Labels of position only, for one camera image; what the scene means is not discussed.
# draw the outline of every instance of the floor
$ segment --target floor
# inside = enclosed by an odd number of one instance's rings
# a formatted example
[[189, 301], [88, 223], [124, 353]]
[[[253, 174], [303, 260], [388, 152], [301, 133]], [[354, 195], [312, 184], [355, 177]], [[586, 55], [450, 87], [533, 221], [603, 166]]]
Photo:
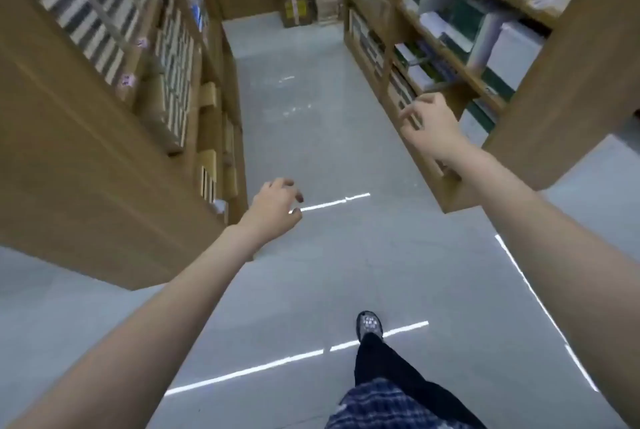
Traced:
[[[387, 342], [488, 427], [624, 427], [484, 213], [440, 212], [341, 27], [285, 30], [271, 14], [225, 28], [250, 197], [289, 176], [320, 207], [240, 272], [150, 427], [324, 427], [353, 384], [347, 342], [362, 309], [386, 330], [414, 328]], [[638, 138], [629, 123], [547, 196], [640, 260]], [[0, 425], [158, 289], [128, 292], [0, 250]]]

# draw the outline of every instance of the black pants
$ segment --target black pants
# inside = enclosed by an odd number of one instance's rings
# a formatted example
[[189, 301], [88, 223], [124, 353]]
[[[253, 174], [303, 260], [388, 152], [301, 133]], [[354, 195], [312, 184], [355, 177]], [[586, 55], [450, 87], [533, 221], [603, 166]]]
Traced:
[[386, 378], [437, 417], [484, 429], [484, 424], [455, 395], [438, 384], [427, 382], [418, 370], [372, 333], [362, 338], [355, 377], [356, 385], [378, 377]]

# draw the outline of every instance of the hand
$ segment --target hand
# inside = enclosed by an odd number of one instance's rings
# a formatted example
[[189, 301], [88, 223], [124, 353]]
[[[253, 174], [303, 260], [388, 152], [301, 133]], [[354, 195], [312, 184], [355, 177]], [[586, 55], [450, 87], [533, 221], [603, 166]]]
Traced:
[[293, 180], [285, 178], [266, 182], [240, 219], [238, 225], [250, 231], [260, 245], [290, 231], [302, 219], [300, 208], [291, 212], [293, 200], [304, 201], [300, 191], [293, 185]]
[[[407, 120], [412, 114], [422, 119], [421, 130], [413, 129]], [[450, 162], [460, 149], [470, 145], [441, 93], [422, 94], [398, 117], [403, 121], [401, 131], [406, 140], [436, 160]]]

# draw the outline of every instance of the plaid shirt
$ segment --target plaid shirt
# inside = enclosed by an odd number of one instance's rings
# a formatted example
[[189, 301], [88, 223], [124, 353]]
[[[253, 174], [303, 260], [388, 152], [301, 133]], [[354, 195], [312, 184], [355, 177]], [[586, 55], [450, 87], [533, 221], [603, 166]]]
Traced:
[[326, 429], [472, 429], [444, 421], [384, 378], [352, 388]]

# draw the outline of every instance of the black and white shoe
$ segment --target black and white shoe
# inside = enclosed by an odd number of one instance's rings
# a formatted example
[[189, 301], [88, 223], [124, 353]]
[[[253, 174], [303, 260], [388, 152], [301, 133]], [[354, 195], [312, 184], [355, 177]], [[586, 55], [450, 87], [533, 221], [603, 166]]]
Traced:
[[382, 323], [380, 318], [373, 311], [362, 311], [358, 318], [356, 318], [356, 334], [358, 335], [358, 341], [362, 341], [362, 338], [367, 333], [373, 333], [382, 339]]

